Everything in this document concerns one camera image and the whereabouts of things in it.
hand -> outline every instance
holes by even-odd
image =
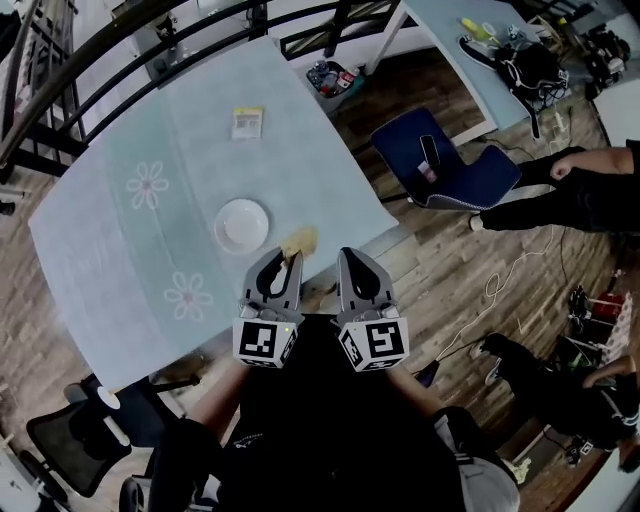
[[[569,157],[566,156],[553,164],[553,167],[551,168],[551,177],[554,180],[559,181],[567,174],[569,174],[571,172],[571,169],[573,169],[573,163],[571,163]]]

blue chair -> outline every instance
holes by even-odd
[[[420,137],[431,135],[440,157],[438,179],[430,184],[418,170],[424,162]],[[402,114],[378,128],[371,144],[406,190],[382,199],[383,203],[410,197],[423,208],[436,210],[487,210],[496,206],[520,179],[521,173],[507,155],[488,146],[480,158],[466,165],[453,143],[425,108]]]

white plate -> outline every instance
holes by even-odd
[[[218,212],[213,230],[224,250],[232,254],[249,254],[266,240],[269,219],[258,203],[234,199]]]

white sneaker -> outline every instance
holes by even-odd
[[[472,345],[471,348],[469,349],[469,357],[472,360],[475,361],[476,359],[479,359],[480,356],[482,356],[482,354],[484,354],[484,350],[482,350],[483,343],[484,343],[484,339],[482,341],[479,341],[475,345]]]
[[[482,231],[484,229],[484,224],[479,214],[471,216],[469,219],[469,227],[471,231]]]
[[[498,374],[498,371],[500,370],[501,362],[502,362],[502,359],[498,358],[498,360],[496,361],[496,364],[493,366],[491,371],[487,373],[487,376],[484,379],[484,383],[486,386],[491,386],[492,384],[495,384],[498,381],[498,379],[500,379],[500,375]]]

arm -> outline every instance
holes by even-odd
[[[214,432],[218,442],[240,404],[242,387],[249,376],[251,368],[237,361],[232,361],[225,374],[194,405],[188,418],[202,423]]]
[[[432,389],[425,388],[403,365],[387,370],[389,381],[400,394],[427,418],[434,416],[445,404]]]
[[[600,174],[633,174],[633,153],[629,148],[594,149],[573,153],[553,164],[551,176],[561,180],[574,167]]]
[[[583,388],[592,388],[596,382],[614,375],[631,375],[636,373],[636,362],[631,356],[623,356],[620,359],[610,362],[608,365],[598,368],[595,372],[588,375],[582,383]]]

